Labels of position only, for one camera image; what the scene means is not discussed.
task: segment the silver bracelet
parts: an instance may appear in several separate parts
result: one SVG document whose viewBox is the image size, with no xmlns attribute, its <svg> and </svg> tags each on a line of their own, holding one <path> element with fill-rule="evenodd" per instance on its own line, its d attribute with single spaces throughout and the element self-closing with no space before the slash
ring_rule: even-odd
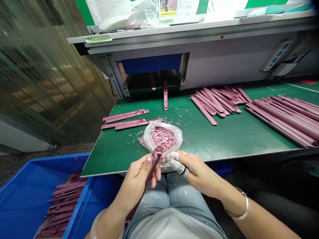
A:
<svg viewBox="0 0 319 239">
<path fill-rule="evenodd" d="M 247 197 L 247 195 L 246 195 L 246 193 L 244 193 L 240 188 L 238 188 L 238 187 L 235 187 L 236 189 L 238 189 L 238 191 L 240 191 L 241 193 L 242 193 L 242 195 L 244 195 L 245 196 L 245 199 L 246 199 L 246 210 L 245 210 L 245 212 L 243 213 L 243 215 L 241 215 L 241 216 L 239 216 L 239 217 L 233 217 L 232 215 L 230 215 L 230 213 L 225 209 L 225 207 L 224 207 L 224 209 L 225 209 L 225 211 L 226 211 L 226 213 L 228 214 L 228 216 L 230 216 L 232 219 L 234 219 L 234 220 L 244 220 L 245 218 L 246 218 L 246 216 L 247 216 L 247 214 L 248 214 L 248 208 L 249 208 L 249 204 L 248 204 L 248 197 Z"/>
</svg>

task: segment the hand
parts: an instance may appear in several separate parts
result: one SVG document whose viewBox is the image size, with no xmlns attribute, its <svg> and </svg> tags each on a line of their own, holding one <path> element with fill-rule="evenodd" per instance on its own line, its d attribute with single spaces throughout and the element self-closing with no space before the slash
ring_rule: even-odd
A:
<svg viewBox="0 0 319 239">
<path fill-rule="evenodd" d="M 121 188 L 114 200 L 114 203 L 118 208 L 124 210 L 126 215 L 140 200 L 144 192 L 145 180 L 151 170 L 152 163 L 152 154 L 147 154 L 138 161 L 131 163 Z M 157 165 L 151 179 L 151 187 L 155 188 L 157 180 L 160 181 L 160 179 L 161 170 L 160 166 Z"/>
<path fill-rule="evenodd" d="M 197 155 L 189 154 L 182 150 L 177 150 L 176 152 L 180 153 L 180 155 L 178 159 L 174 159 L 189 169 L 186 180 L 201 193 L 211 198 L 219 199 L 221 187 L 225 180 L 211 170 Z"/>
</svg>

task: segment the floor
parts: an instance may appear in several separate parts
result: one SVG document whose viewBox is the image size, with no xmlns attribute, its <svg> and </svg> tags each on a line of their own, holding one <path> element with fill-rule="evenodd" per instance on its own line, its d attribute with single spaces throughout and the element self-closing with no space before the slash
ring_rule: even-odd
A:
<svg viewBox="0 0 319 239">
<path fill-rule="evenodd" d="M 50 157 L 63 154 L 86 153 L 90 152 L 94 143 L 74 144 L 62 146 L 54 151 L 29 153 L 23 157 L 3 156 L 0 157 L 0 187 L 2 187 L 26 162 L 33 158 Z M 245 190 L 264 187 L 265 185 L 258 179 L 251 178 L 242 174 L 238 170 L 233 170 L 225 179 L 234 186 Z M 210 210 L 216 220 L 223 228 L 228 238 L 242 239 L 244 235 L 237 228 L 233 220 L 226 214 L 220 201 L 204 196 Z"/>
</svg>

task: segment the plastic wrap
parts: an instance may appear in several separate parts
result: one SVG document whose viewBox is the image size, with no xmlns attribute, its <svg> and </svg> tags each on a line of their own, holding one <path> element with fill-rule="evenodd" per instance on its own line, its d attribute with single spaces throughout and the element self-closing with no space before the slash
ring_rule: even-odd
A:
<svg viewBox="0 0 319 239">
<path fill-rule="evenodd" d="M 144 134 L 141 138 L 138 138 L 139 142 L 141 143 L 142 139 L 143 139 L 143 143 L 144 143 L 144 147 L 150 152 L 152 153 L 155 149 L 155 145 L 153 143 L 153 139 L 152 139 L 152 135 L 151 135 L 151 132 L 153 132 L 155 130 L 155 127 L 163 127 L 163 128 L 166 128 L 168 130 L 170 130 L 175 139 L 176 139 L 176 143 L 175 145 L 170 149 L 168 150 L 167 152 L 163 153 L 163 157 L 165 157 L 166 154 L 170 153 L 170 152 L 174 152 L 176 150 L 178 150 L 180 148 L 180 146 L 182 145 L 182 141 L 183 141 L 183 133 L 182 131 L 174 126 L 174 125 L 171 125 L 171 124 L 167 124 L 167 123 L 163 123 L 161 121 L 158 121 L 158 120 L 155 120 L 153 121 L 152 123 L 150 123 L 145 131 L 144 131 Z"/>
<path fill-rule="evenodd" d="M 157 0 L 126 0 L 99 24 L 100 32 L 160 25 Z"/>
</svg>

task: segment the red tag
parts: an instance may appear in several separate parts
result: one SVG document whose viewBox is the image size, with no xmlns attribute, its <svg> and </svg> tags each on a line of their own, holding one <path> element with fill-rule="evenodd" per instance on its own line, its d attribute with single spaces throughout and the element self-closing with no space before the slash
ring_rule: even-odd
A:
<svg viewBox="0 0 319 239">
<path fill-rule="evenodd" d="M 301 80 L 299 82 L 307 84 L 307 85 L 317 84 L 317 82 L 315 82 L 315 81 L 308 81 L 308 80 Z"/>
</svg>

